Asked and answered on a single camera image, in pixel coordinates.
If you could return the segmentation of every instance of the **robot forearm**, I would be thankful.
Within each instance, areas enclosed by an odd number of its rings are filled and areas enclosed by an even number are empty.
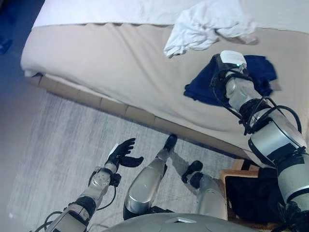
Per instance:
[[[229,104],[241,115],[245,134],[252,134],[249,147],[263,164],[275,167],[278,183],[286,202],[286,214],[309,212],[309,156],[306,142],[296,113],[285,106],[270,106],[254,89],[246,73],[246,61],[242,54],[223,51],[217,55],[221,76],[225,84],[225,96]],[[297,129],[280,109],[288,109],[297,120]]]
[[[90,177],[89,186],[80,197],[47,228],[47,232],[83,232],[94,212],[100,206],[110,185],[111,175],[117,171],[112,163],[97,167]]]

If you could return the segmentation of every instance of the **wire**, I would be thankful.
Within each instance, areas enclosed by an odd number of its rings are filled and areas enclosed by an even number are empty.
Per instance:
[[[241,117],[240,114],[236,113],[234,110],[231,110],[231,108],[227,107],[227,105],[226,105],[223,101],[221,101],[221,100],[218,98],[218,96],[217,96],[217,94],[216,94],[216,91],[215,91],[215,88],[214,88],[214,87],[212,87],[212,93],[214,94],[216,100],[217,100],[225,109],[227,109],[229,112],[231,112],[233,115],[235,115],[235,116],[238,117],[239,119],[242,119],[242,117]]]
[[[114,186],[114,196],[113,196],[111,202],[109,202],[106,206],[97,209],[97,211],[102,210],[102,209],[105,209],[105,208],[107,208],[108,206],[110,206],[110,205],[113,203],[113,201],[115,200],[115,198],[116,198],[116,187]]]
[[[45,219],[45,222],[44,222],[44,230],[46,231],[47,230],[47,221],[48,221],[48,219],[52,216],[52,215],[55,215],[55,214],[62,214],[62,212],[61,211],[54,211],[54,212],[52,212],[51,214],[49,214],[47,217],[46,217],[46,219]]]
[[[264,101],[265,98],[266,98],[266,97],[262,97],[262,98],[260,99],[259,103],[256,104],[254,110],[252,110],[252,112],[251,112],[251,114],[250,114],[250,116],[249,116],[249,118],[248,118],[248,121],[247,121],[247,123],[246,123],[246,125],[245,125],[245,132],[244,132],[244,135],[246,135],[247,133],[250,133],[250,132],[251,132],[251,131],[248,131],[248,129],[249,129],[249,127],[250,127],[250,122],[251,122],[251,120],[252,120],[252,117],[253,117],[253,115],[256,113],[257,109],[259,108],[259,106],[261,105],[261,103]]]
[[[291,108],[284,106],[284,105],[279,105],[278,108],[283,109],[283,110],[287,110],[293,115],[293,117],[295,118],[296,124],[297,124],[297,130],[298,130],[299,133],[301,133],[302,132],[301,122],[299,120],[297,113],[294,110],[292,110]]]
[[[50,224],[52,224],[52,221],[49,221],[49,222],[44,223],[43,225],[39,226],[34,232],[39,232],[41,229],[44,228],[45,225],[48,226]]]
[[[39,232],[41,229],[44,228],[44,230],[46,231],[47,230],[47,226],[49,226],[53,221],[48,221],[48,219],[52,216],[52,215],[55,215],[55,214],[62,214],[61,211],[54,211],[52,212],[50,215],[48,215],[45,219],[45,222],[44,224],[42,224],[41,226],[39,226],[34,232]]]
[[[289,224],[284,222],[280,224],[278,227],[274,228],[271,232],[282,232],[289,227]]]
[[[273,106],[277,107],[277,104],[270,97],[265,97],[265,99],[269,100],[273,104]]]

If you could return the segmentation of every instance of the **robot leg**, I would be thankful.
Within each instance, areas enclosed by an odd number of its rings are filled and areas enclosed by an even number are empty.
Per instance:
[[[197,213],[227,220],[226,201],[218,184],[207,174],[200,172],[203,164],[196,160],[182,176],[184,183],[199,189]]]
[[[149,211],[167,170],[165,163],[176,142],[176,135],[171,135],[155,159],[135,178],[126,194],[123,210],[124,220],[146,214]]]

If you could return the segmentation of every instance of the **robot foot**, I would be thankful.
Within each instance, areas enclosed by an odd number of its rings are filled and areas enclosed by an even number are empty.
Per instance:
[[[202,168],[203,168],[203,164],[200,161],[195,160],[193,163],[190,164],[187,171],[185,171],[185,173],[182,175],[182,181],[185,184],[188,183],[188,175],[191,175],[193,172],[199,172],[199,171],[202,170]]]
[[[170,152],[175,147],[176,143],[177,143],[177,136],[175,134],[171,134],[166,140],[163,149]]]

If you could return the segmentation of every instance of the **bed frame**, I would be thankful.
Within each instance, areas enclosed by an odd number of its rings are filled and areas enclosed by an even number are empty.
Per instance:
[[[161,132],[174,133],[181,138],[188,140],[189,142],[201,145],[210,150],[214,150],[228,156],[238,156],[241,158],[249,159],[244,150],[237,146],[156,117],[155,115],[142,109],[138,109],[136,107],[129,106],[120,102],[114,102],[89,92],[73,88],[72,86],[68,86],[64,83],[51,79],[47,75],[37,75],[35,77],[26,79],[31,84],[42,87],[48,92],[54,93],[66,99],[91,106],[109,114],[120,116],[125,119],[130,119],[134,122],[146,125],[147,127]]]

